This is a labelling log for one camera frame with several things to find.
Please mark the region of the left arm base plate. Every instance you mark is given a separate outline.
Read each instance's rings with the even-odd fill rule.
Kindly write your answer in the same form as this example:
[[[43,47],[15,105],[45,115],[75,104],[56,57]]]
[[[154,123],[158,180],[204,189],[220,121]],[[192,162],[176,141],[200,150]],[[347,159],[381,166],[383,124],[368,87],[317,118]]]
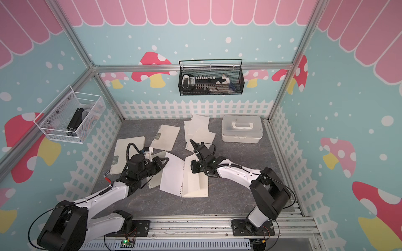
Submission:
[[[124,223],[121,230],[109,233],[106,237],[147,237],[149,230],[149,220],[132,220],[131,223]]]

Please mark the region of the large spiral notebook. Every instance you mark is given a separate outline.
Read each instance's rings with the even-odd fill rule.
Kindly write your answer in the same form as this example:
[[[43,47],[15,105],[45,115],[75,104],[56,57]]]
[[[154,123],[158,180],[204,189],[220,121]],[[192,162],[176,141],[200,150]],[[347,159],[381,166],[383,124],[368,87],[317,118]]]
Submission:
[[[144,148],[145,137],[135,137],[118,139],[112,159],[112,165],[110,169],[111,175],[119,175],[122,173],[127,162],[127,146],[133,143],[139,150]]]

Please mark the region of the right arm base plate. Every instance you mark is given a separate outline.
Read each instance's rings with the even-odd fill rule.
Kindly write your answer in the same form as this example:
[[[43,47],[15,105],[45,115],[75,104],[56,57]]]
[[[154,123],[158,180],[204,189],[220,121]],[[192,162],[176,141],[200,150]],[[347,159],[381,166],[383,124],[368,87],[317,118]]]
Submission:
[[[271,220],[265,221],[261,227],[255,227],[246,219],[233,219],[231,228],[233,236],[275,236]]]

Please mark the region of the torn lined paper page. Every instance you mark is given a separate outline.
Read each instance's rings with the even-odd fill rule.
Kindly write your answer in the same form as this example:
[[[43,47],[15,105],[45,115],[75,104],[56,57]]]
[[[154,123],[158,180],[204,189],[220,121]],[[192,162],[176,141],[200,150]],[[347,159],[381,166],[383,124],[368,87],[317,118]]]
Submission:
[[[185,149],[188,151],[193,151],[192,144],[190,143],[190,139],[194,136],[194,126],[193,126],[193,121],[184,121],[184,131],[185,131],[185,144],[186,147]]]

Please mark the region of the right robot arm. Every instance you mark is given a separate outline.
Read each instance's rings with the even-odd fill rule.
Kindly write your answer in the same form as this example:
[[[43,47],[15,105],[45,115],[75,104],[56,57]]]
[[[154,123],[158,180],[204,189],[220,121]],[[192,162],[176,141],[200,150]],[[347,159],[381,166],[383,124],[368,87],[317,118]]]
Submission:
[[[192,173],[228,179],[251,191],[256,206],[246,217],[246,225],[250,229],[259,229],[267,221],[277,219],[291,200],[293,192],[273,169],[247,168],[223,156],[216,157],[215,150],[211,151],[204,142],[197,143],[190,139],[190,143],[197,157],[197,160],[191,161]]]

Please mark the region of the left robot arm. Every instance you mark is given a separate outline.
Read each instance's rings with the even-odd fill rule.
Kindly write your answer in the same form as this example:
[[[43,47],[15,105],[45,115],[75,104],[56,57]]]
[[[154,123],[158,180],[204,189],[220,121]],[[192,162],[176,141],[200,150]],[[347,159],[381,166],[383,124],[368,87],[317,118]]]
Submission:
[[[144,154],[136,154],[127,160],[120,177],[106,188],[74,202],[58,203],[37,238],[38,248],[78,251],[83,244],[110,233],[134,233],[133,217],[126,211],[115,210],[100,218],[96,215],[143,188],[142,181],[158,174],[168,162],[169,158],[156,156],[149,160]]]

